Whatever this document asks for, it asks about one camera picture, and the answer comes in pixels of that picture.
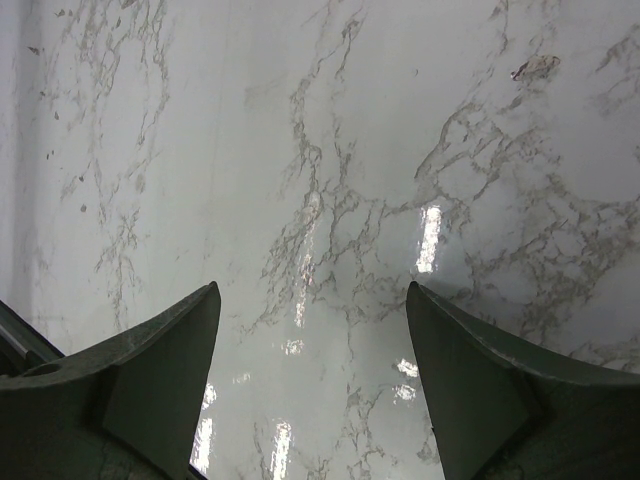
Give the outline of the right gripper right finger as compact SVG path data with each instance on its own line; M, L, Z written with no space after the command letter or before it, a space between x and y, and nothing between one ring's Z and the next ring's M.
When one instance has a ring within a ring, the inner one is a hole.
M638 478L638 375L532 344L417 282L406 314L446 478Z

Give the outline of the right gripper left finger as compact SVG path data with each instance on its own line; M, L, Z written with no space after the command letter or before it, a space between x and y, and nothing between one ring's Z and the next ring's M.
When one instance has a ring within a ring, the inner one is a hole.
M220 310L209 283L76 354L1 375L2 477L195 478Z

